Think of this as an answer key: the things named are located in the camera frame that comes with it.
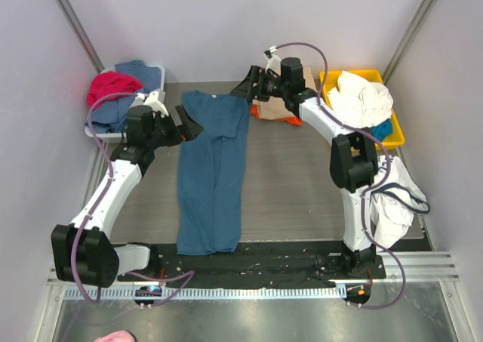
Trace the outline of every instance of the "yellow bin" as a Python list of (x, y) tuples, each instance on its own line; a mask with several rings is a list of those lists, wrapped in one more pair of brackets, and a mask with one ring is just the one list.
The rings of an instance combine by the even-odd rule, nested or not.
[[(332, 71), (329, 71), (329, 73), (327, 74), (327, 80), (324, 84), (324, 88), (322, 89), (322, 93), (324, 95), (324, 100), (328, 106), (331, 106), (331, 102), (329, 101), (329, 97), (327, 94), (329, 90), (337, 87), (337, 80), (341, 72), (342, 72), (341, 70), (332, 70)], [(375, 69), (347, 70), (347, 72), (351, 72), (352, 74), (359, 75), (362, 78), (367, 79), (369, 82), (378, 82), (378, 83), (383, 82), (383, 79), (381, 78), (379, 72)], [(324, 72), (321, 72), (320, 81), (322, 81), (323, 78), (324, 78)], [(405, 136), (402, 133), (402, 129), (401, 129), (401, 126), (399, 125), (398, 117), (396, 116), (394, 109), (392, 110), (391, 123), (392, 123), (392, 134), (387, 136), (383, 141), (383, 145), (387, 149), (395, 149), (398, 146), (402, 146), (406, 142)]]

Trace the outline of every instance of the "gray floor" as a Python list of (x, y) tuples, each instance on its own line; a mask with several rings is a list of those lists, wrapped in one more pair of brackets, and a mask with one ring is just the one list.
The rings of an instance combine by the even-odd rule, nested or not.
[[(376, 284), (369, 304), (387, 303), (399, 290), (398, 283)], [(129, 330), (139, 342), (457, 341), (437, 282), (410, 283), (405, 296), (384, 310), (358, 310), (339, 299), (175, 301), (152, 310), (133, 306), (132, 300), (64, 301), (53, 341), (93, 341), (119, 330)]]
[[(166, 84), (174, 111), (183, 91), (229, 92), (236, 82)], [(305, 124), (251, 119), (242, 194), (242, 241), (342, 239), (340, 191), (329, 175), (329, 144)], [(112, 231), (113, 242), (176, 242), (179, 147), (158, 149)], [(414, 222), (406, 238), (423, 237)]]

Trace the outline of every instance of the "blue pants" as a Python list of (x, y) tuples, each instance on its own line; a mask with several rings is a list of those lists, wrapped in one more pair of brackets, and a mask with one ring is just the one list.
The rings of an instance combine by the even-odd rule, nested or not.
[(241, 235), (248, 102), (231, 95), (190, 91), (183, 94), (183, 105), (204, 130), (181, 145), (177, 252), (234, 251)]

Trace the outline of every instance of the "wall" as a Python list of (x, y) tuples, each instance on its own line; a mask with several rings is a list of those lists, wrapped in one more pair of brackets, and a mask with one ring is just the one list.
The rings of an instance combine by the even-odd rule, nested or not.
[[(383, 71), (421, 0), (70, 0), (104, 65), (141, 58), (168, 82), (241, 80), (284, 42), (333, 69)], [(295, 54), (321, 70), (311, 50)]]
[(453, 255), (479, 328), (483, 316), (481, 16), (481, 0), (438, 0), (389, 80), (407, 138), (408, 167), (432, 205), (427, 217), (430, 235), (439, 248)]
[(52, 266), (51, 230), (85, 193), (95, 71), (54, 0), (0, 0), (0, 60), (0, 331), (24, 342)]

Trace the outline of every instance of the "plastic container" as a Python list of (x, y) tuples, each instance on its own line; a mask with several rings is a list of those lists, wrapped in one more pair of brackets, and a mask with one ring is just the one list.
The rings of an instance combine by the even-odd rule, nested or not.
[[(160, 89), (159, 97), (164, 99), (165, 98), (164, 89), (165, 89), (166, 70), (162, 66), (156, 66), (156, 67), (159, 68), (159, 70), (161, 70), (161, 81), (159, 83), (159, 89)], [(105, 68), (101, 73), (103, 73), (103, 72), (115, 72), (115, 67), (112, 66), (112, 67), (109, 67), (109, 68)], [(92, 137), (91, 130), (89, 129), (89, 127), (87, 125), (84, 126), (84, 132), (86, 133), (86, 135), (88, 137)], [(108, 143), (120, 143), (121, 140), (122, 140), (122, 134), (120, 134), (120, 133), (98, 133), (97, 137), (100, 138), (101, 140), (105, 140)]]
[[(329, 71), (329, 73), (327, 74), (327, 80), (325, 81), (324, 88), (322, 89), (322, 93), (324, 96), (325, 103), (328, 106), (331, 106), (331, 102), (329, 101), (329, 97), (328, 97), (328, 92), (332, 88), (337, 87), (337, 80), (341, 72), (342, 72), (341, 70), (332, 70), (332, 71)], [(347, 70), (347, 72), (351, 72), (352, 74), (359, 75), (362, 78), (367, 79), (369, 82), (378, 82), (378, 83), (383, 82), (383, 79), (380, 76), (379, 71), (375, 69)], [(324, 78), (324, 72), (321, 72), (320, 80), (322, 81), (323, 78)], [(392, 110), (391, 124), (392, 124), (392, 134), (387, 136), (383, 141), (383, 145), (387, 149), (395, 149), (396, 147), (402, 146), (406, 142), (405, 136), (402, 133), (402, 129), (394, 109)]]

